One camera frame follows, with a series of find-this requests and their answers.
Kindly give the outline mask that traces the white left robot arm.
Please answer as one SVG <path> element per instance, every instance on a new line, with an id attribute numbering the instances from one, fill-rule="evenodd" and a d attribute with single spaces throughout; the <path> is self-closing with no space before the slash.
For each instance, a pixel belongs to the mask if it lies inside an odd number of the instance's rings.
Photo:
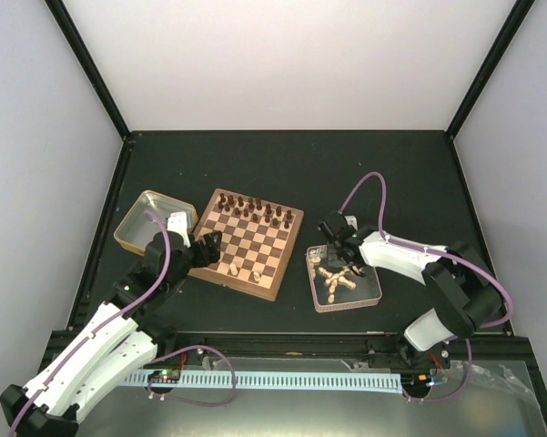
<path id="1" fill-rule="evenodd" d="M 198 240 L 161 229 L 114 284 L 110 300 L 33 379 L 9 385 L 0 404 L 11 436 L 74 436 L 90 411 L 133 371 L 180 355 L 157 311 L 188 273 L 220 258 L 222 234 Z"/>

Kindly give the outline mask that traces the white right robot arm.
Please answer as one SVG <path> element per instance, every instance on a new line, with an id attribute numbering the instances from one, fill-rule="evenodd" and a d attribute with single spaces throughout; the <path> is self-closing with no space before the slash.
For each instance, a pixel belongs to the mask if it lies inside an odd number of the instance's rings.
<path id="1" fill-rule="evenodd" d="M 428 292 L 431 307 L 398 335 L 395 353 L 405 367 L 418 366 L 446 340 L 467 340 L 509 303 L 507 292 L 465 244 L 432 246 L 400 239 L 372 226 L 355 229 L 339 212 L 319 224 L 338 259 L 357 275 L 365 267 L 413 279 Z"/>

